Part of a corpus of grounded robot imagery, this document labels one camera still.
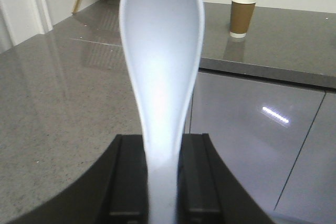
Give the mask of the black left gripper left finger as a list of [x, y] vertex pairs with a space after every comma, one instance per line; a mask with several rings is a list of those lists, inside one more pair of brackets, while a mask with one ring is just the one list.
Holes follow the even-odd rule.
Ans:
[[147, 223], [141, 135], [117, 135], [74, 183], [12, 223]]

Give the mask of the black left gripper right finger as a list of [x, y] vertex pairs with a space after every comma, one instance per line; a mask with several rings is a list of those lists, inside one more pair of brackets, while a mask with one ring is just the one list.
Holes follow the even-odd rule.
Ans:
[[177, 223], [273, 223], [220, 158], [208, 134], [184, 134]]

